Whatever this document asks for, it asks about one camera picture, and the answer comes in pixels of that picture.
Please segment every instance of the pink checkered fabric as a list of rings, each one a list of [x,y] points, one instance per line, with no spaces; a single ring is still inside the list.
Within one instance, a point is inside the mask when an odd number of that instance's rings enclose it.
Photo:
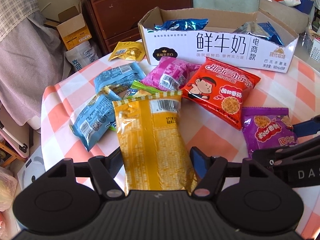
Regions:
[[[86,162],[93,156],[108,156],[119,146],[116,132],[108,130],[87,152],[69,125],[94,96],[93,79],[102,71],[125,63],[128,61],[120,59],[109,62],[105,56],[59,84],[47,87],[41,114],[41,144],[46,170],[63,158]],[[145,73],[154,68],[146,60],[139,65]],[[286,74],[254,69],[246,71],[261,77],[261,81],[245,106],[288,107],[293,124],[320,114],[320,75],[297,57],[293,58]],[[182,102],[180,132],[188,150],[197,146],[207,155],[220,155],[233,162],[241,162],[248,156],[241,131],[188,100]],[[124,169],[115,180],[124,187]],[[89,179],[81,178],[78,182],[90,186]],[[297,232],[304,238],[312,238],[320,230],[320,186],[296,191],[305,204]]]

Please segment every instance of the small yellow packet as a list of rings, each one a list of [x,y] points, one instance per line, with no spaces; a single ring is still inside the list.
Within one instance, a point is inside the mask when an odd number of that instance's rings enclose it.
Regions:
[[[109,61],[115,58],[121,58],[125,60],[142,61],[146,52],[142,42],[138,41],[126,41],[118,42],[116,48],[113,50]]]
[[[187,190],[196,176],[178,130],[181,91],[114,101],[117,134],[126,171],[125,193]]]

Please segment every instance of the white basket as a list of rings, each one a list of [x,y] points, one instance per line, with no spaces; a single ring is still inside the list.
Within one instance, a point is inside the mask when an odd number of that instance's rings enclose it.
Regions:
[[[310,57],[320,62],[320,41],[317,39],[312,41],[309,35],[306,35],[305,43]]]

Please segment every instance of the green snack bag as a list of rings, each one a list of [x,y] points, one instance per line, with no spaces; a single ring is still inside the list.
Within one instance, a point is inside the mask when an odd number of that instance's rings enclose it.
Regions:
[[[154,87],[146,86],[140,83],[139,81],[135,80],[133,81],[131,87],[128,89],[128,91],[124,95],[123,99],[137,98],[137,97],[151,95],[158,92],[162,92],[162,91]]]

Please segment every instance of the brown dresser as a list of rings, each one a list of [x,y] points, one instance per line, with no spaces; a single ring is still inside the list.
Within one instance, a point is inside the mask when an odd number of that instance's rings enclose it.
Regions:
[[[154,7],[174,10],[192,7],[192,0],[81,0],[84,16],[103,54],[119,41],[140,39],[138,22]]]

